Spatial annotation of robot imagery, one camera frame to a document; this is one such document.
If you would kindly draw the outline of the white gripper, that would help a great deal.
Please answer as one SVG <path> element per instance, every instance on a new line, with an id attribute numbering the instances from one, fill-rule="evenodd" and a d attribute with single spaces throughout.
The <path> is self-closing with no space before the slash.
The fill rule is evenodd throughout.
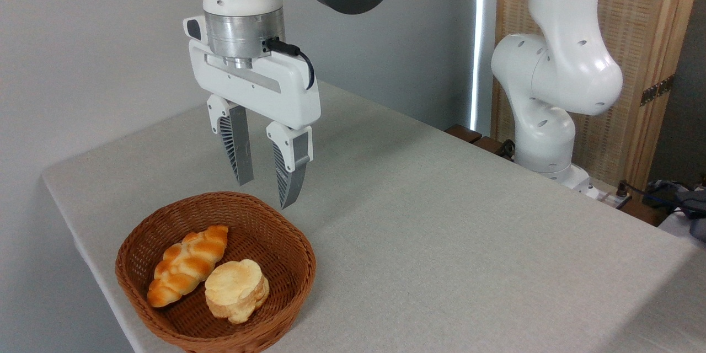
<path id="1" fill-rule="evenodd" d="M 307 125 L 321 115 L 318 84 L 310 84 L 307 62 L 271 53 L 252 61 L 250 69 L 237 69 L 210 51 L 203 16 L 184 19 L 184 33 L 191 39 L 196 81 L 213 94 L 207 100 L 212 132 L 220 136 L 238 184 L 254 180 L 247 108 L 273 120 L 266 132 L 273 147 L 280 208 L 292 205 L 313 160 Z"/>

